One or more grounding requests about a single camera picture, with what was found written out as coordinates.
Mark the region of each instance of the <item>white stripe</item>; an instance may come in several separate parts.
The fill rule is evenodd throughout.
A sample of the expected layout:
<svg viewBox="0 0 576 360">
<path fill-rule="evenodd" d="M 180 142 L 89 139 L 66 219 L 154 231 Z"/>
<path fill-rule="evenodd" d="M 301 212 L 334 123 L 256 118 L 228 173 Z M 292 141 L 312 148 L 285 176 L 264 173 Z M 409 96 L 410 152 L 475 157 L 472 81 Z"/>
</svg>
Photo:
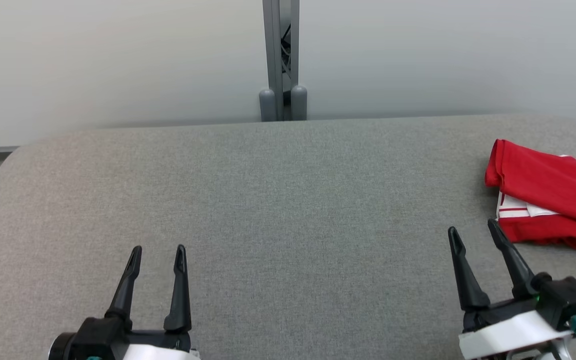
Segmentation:
<svg viewBox="0 0 576 360">
<path fill-rule="evenodd" d="M 544 215 L 557 215 L 558 212 L 553 210 L 544 209 L 543 207 L 539 207 L 537 205 L 532 205 L 532 203 L 528 203 L 528 213 L 530 217 L 542 217 Z"/>
<path fill-rule="evenodd" d="M 503 204 L 499 206 L 499 209 L 515 209 L 523 208 L 526 209 L 526 201 L 519 200 L 516 197 L 512 197 L 509 194 L 505 194 L 503 197 Z"/>
<path fill-rule="evenodd" d="M 528 210 L 509 210 L 509 211 L 499 211 L 499 218 L 524 218 L 530 217 L 530 212 Z"/>
</svg>

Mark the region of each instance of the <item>folded clothing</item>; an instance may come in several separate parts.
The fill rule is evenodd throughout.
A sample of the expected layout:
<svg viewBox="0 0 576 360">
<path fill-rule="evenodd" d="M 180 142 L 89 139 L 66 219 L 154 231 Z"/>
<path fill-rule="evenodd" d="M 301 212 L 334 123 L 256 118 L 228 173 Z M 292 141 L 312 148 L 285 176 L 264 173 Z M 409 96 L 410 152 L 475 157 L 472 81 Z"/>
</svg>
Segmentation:
<svg viewBox="0 0 576 360">
<path fill-rule="evenodd" d="M 499 225 L 512 242 L 576 249 L 576 159 L 498 139 L 484 177 L 499 187 Z"/>
<path fill-rule="evenodd" d="M 510 242 L 565 244 L 576 249 L 576 220 L 499 193 L 497 219 Z"/>
</svg>

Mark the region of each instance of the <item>red cloth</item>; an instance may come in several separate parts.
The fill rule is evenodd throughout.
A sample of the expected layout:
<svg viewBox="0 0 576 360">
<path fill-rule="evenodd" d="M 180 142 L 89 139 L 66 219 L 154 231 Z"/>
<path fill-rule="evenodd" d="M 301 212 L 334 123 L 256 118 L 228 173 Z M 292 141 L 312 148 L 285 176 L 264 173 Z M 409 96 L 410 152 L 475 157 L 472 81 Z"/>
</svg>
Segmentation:
<svg viewBox="0 0 576 360">
<path fill-rule="evenodd" d="M 576 249 L 576 159 L 498 139 L 484 176 L 486 186 L 559 214 L 500 218 L 512 242 L 567 244 Z"/>
</svg>

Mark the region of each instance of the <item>gray pole base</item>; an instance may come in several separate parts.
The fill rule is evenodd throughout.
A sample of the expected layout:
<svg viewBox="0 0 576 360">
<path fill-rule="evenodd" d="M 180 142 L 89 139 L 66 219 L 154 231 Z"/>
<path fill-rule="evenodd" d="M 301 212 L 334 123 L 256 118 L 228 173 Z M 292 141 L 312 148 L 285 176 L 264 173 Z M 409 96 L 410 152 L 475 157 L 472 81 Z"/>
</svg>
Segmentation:
<svg viewBox="0 0 576 360">
<path fill-rule="evenodd" d="M 259 108 L 261 110 L 261 121 L 277 121 L 274 91 L 271 89 L 261 90 L 259 93 Z"/>
<path fill-rule="evenodd" d="M 290 90 L 290 110 L 293 121 L 306 120 L 306 98 L 308 91 L 301 85 L 296 85 Z"/>
</svg>

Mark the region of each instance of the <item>gray table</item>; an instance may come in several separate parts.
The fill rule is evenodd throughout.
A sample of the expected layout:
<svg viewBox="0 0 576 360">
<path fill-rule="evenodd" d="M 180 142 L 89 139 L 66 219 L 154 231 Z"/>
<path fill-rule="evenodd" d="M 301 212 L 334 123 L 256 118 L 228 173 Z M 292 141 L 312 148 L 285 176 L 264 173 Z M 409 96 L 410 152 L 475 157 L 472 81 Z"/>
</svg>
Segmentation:
<svg viewBox="0 0 576 360">
<path fill-rule="evenodd" d="M 132 318 L 160 329 L 187 247 L 194 345 L 217 359 L 459 359 L 446 236 L 493 301 L 512 287 L 486 219 L 494 140 L 576 157 L 576 121 L 533 114 L 77 132 L 0 168 L 0 360 L 44 359 L 103 316 L 143 246 Z M 576 276 L 576 251 L 518 246 Z"/>
</svg>

